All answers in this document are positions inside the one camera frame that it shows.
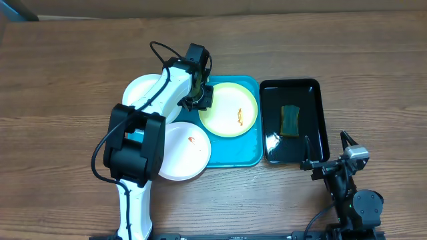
orange food residue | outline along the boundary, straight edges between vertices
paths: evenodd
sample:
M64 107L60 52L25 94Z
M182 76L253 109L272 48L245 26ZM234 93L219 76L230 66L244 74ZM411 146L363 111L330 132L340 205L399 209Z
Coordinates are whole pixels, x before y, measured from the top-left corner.
M239 109L238 111L238 123L240 123L240 126L243 126L243 115L242 115L242 108Z
M188 141L190 141L191 143L193 143L195 145L195 139L194 139L194 137L189 137Z

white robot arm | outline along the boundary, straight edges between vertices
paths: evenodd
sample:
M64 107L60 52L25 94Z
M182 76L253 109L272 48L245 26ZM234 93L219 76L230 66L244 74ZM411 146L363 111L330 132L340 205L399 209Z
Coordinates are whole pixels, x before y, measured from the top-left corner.
M207 59L209 52L203 46L192 43L184 58L172 57L164 63L161 77L141 99L132 106L118 104L111 112L109 131L117 126L120 128L106 141L104 165L110 168L111 177L129 190L127 206L126 191L122 186L117 186L121 220L113 239L149 238L153 229L149 216L151 181L158 175L163 161L165 118L177 104L188 111L211 107L213 87L205 85L210 73L210 69L205 68ZM148 101L151 104L143 112L135 110ZM142 143L124 137L125 133L136 130L143 131Z

tray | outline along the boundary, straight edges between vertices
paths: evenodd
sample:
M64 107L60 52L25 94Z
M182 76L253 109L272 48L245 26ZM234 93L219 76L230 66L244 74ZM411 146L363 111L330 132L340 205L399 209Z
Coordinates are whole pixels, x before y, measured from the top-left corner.
M182 109L174 122L188 122L201 127L211 141L211 157L207 168L214 167L250 167L260 162L263 155L262 122L260 105L260 86L257 81L245 75L211 76L208 85L231 82L247 88L255 97L258 116L254 125L237 137L220 137L209 132L201 123L197 111Z
M316 159L330 157L320 85L315 79L267 80L260 85L264 152L270 163L300 163L304 158L304 137L312 144ZM280 136L280 108L300 108L299 137Z

wood grain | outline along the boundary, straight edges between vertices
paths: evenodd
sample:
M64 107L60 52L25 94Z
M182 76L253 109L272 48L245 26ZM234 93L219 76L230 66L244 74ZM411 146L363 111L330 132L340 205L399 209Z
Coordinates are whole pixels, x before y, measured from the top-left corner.
M388 239L425 239L427 12L10 23L0 48L0 239L86 239L118 228L115 186L90 171L111 108L149 49L205 45L213 74L320 82L331 156L346 129L371 151L355 176L385 198ZM160 50L165 56L169 53ZM108 170L97 162L103 175ZM156 232L288 233L330 202L295 165L264 160L153 183ZM315 228L334 222L321 218Z

white plate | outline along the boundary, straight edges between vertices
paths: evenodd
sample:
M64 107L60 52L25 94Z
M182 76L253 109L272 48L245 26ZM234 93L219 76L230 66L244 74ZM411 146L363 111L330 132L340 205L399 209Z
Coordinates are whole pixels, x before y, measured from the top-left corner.
M121 104L123 105L133 105L136 101L140 100L160 79L160 74L147 74L137 79L133 80L125 90ZM181 111L181 106L176 105L172 112L166 118L166 124L173 122Z
M254 125L258 105L252 93L237 83L213 86L212 107L199 111L203 126L220 137L237 137Z
M211 143L206 133L192 123L166 125L165 156L159 175L174 181L197 176L211 157Z

